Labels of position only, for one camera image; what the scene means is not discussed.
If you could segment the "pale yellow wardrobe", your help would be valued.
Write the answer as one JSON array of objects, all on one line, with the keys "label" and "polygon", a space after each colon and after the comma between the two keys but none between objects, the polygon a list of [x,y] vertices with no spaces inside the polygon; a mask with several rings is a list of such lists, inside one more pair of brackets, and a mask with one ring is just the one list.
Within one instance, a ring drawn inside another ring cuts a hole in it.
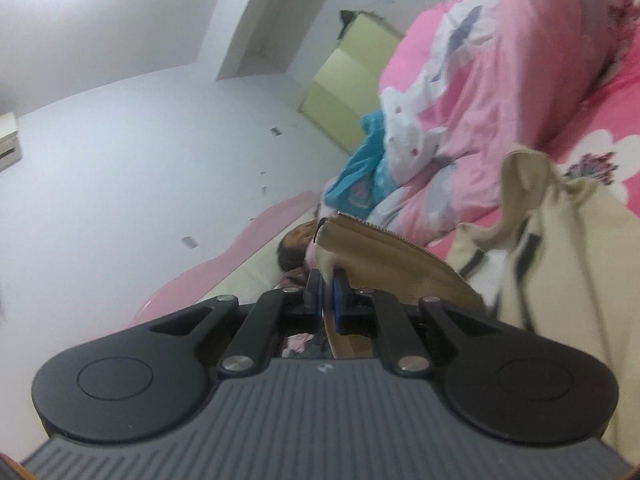
[{"label": "pale yellow wardrobe", "polygon": [[380,108],[378,84],[401,39],[379,16],[357,13],[300,103],[299,111],[349,154],[364,138],[361,117]]}]

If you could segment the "beige zip-up jacket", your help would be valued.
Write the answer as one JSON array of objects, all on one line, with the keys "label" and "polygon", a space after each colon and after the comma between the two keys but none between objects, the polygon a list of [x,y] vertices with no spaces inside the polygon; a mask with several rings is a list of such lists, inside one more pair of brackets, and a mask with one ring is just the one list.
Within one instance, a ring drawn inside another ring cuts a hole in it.
[{"label": "beige zip-up jacket", "polygon": [[314,418],[322,479],[634,479],[639,474],[639,220],[548,157],[502,166],[499,222],[460,226],[446,260],[344,214],[317,235],[332,285],[381,289],[425,321],[369,337]]}]

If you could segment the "white air conditioner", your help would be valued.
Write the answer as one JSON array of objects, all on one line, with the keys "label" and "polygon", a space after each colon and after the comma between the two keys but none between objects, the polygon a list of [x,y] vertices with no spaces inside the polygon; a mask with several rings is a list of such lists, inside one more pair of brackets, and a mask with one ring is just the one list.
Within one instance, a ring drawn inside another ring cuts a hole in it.
[{"label": "white air conditioner", "polygon": [[0,116],[0,170],[6,170],[23,158],[18,138],[17,119],[13,112]]}]

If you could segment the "pink bed headboard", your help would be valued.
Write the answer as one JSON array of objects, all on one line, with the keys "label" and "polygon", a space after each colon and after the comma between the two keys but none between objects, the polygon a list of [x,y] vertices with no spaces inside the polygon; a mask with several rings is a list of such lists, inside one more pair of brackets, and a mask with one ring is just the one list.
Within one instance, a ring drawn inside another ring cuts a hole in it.
[{"label": "pink bed headboard", "polygon": [[258,214],[221,255],[181,273],[154,292],[131,320],[130,326],[161,318],[199,302],[259,249],[286,232],[290,224],[303,218],[307,212],[313,212],[317,200],[317,193],[306,191]]}]

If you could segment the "cream pillow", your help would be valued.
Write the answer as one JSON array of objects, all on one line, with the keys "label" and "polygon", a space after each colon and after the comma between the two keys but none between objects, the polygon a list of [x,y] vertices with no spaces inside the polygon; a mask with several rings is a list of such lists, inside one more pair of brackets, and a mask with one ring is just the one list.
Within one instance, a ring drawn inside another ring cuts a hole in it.
[{"label": "cream pillow", "polygon": [[272,240],[232,271],[202,300],[233,295],[240,304],[252,304],[263,292],[280,283],[283,271],[277,262],[278,242]]}]

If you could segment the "teal patterned blanket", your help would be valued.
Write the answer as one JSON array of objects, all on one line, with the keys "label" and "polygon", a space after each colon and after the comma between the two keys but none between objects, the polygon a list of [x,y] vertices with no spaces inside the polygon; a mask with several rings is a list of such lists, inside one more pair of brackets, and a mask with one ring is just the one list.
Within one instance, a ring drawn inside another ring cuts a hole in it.
[{"label": "teal patterned blanket", "polygon": [[364,139],[357,151],[326,190],[324,201],[338,211],[365,219],[387,196],[398,189],[390,172],[385,149],[385,119],[382,110],[360,120]]}]

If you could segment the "pink floral duvet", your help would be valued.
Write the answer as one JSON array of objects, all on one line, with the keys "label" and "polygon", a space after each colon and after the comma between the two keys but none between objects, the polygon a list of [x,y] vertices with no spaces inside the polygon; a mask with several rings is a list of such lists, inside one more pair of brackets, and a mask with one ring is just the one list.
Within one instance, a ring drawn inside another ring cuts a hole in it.
[{"label": "pink floral duvet", "polygon": [[550,140],[613,63],[629,12],[630,0],[442,0],[421,13],[378,92],[398,189],[362,220],[414,243],[406,229],[446,146],[467,132]]}]

